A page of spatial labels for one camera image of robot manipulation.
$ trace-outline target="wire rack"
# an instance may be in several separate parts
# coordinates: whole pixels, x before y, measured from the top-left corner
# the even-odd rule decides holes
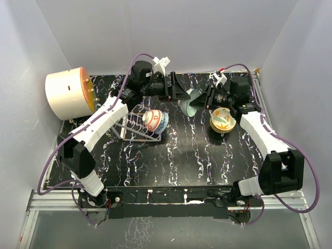
[[[161,134],[158,135],[154,132],[150,132],[147,127],[144,126],[142,117],[144,113],[149,110],[149,108],[139,104],[132,110],[132,112],[114,123],[115,126],[121,127],[120,133],[114,126],[112,126],[111,129],[118,138],[123,139],[124,141],[160,142]]]

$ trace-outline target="table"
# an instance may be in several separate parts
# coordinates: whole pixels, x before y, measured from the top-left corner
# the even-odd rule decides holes
[[[226,73],[226,88],[235,75],[247,77],[250,82],[247,73]],[[178,74],[177,78],[187,90],[201,91],[213,80],[211,76]],[[91,76],[99,105],[122,78],[122,75]],[[146,97],[143,105],[167,112],[169,125],[160,142],[125,142],[111,130],[107,131],[92,151],[95,169],[105,186],[227,186],[258,174],[263,159],[248,133],[238,125],[228,134],[218,134],[209,125],[210,110],[201,108],[189,118],[176,102],[162,104],[157,97]],[[70,132],[86,119],[65,121],[62,131]],[[70,178],[70,172],[57,158],[45,187]]]

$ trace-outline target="ceramic cup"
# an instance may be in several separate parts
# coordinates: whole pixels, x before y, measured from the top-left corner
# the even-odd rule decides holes
[[[154,131],[156,134],[163,132],[168,124],[168,113],[163,113],[161,110],[150,110],[142,117],[144,125],[149,131]]]
[[[231,116],[229,109],[218,108],[212,112],[210,125],[218,133],[227,133],[233,130],[236,124],[235,119]]]

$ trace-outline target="white wall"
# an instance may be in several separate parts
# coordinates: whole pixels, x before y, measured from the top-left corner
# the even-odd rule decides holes
[[[330,0],[299,1],[261,69],[274,128],[310,155],[319,174],[321,198],[310,216],[322,248],[332,243],[331,13]],[[303,184],[312,203],[315,186],[308,167]]]
[[[68,68],[37,3],[1,0],[1,248],[18,245],[31,189],[60,128],[46,100],[45,77]]]
[[[37,0],[72,67],[120,74],[140,52],[169,72],[261,67],[297,0]]]

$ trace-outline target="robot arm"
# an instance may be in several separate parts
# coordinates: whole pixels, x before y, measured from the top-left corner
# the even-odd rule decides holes
[[[162,102],[190,99],[181,83],[178,82],[175,72],[171,72],[170,84],[164,77],[164,67],[169,63],[169,59],[155,58],[154,62],[155,70],[157,70],[155,73],[150,63],[137,61],[131,69],[131,74],[114,108],[108,110],[116,100],[115,96],[109,96],[101,108],[71,133],[87,125],[88,127],[66,142],[59,150],[61,163],[83,184],[90,203],[93,202],[97,206],[105,202],[106,189],[94,170],[95,160],[90,153],[106,131],[141,103],[144,96],[158,96]],[[123,81],[112,94],[118,94],[122,83]],[[67,137],[68,134],[61,133],[58,136],[58,144]]]
[[[229,108],[232,117],[248,132],[264,158],[258,176],[233,183],[231,193],[224,195],[231,202],[254,195],[298,190],[303,182],[304,156],[266,131],[260,122],[260,108],[249,101],[249,92],[246,77],[235,76],[230,79],[229,90],[224,88],[224,80],[223,84],[209,84],[189,104],[206,109]]]

